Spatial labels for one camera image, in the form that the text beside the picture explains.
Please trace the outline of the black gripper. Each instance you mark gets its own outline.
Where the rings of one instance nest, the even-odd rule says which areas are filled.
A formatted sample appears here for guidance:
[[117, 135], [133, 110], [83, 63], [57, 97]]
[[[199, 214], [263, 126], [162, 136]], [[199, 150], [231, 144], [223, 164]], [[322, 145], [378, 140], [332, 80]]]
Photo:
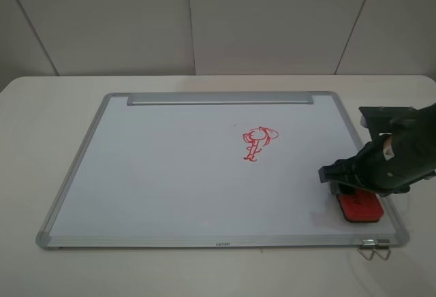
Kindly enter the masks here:
[[410, 186], [435, 176], [435, 136], [382, 135], [355, 156], [319, 170], [332, 195], [352, 196], [357, 189], [380, 197], [409, 193]]

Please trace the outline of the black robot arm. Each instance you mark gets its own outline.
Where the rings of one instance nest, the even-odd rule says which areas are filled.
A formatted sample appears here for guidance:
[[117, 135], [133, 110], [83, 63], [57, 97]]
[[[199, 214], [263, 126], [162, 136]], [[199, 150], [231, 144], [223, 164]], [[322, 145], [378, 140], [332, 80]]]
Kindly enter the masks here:
[[361, 189], [385, 197], [435, 177], [435, 104], [359, 111], [371, 141], [353, 157], [321, 167], [321, 182], [335, 185], [339, 194]]

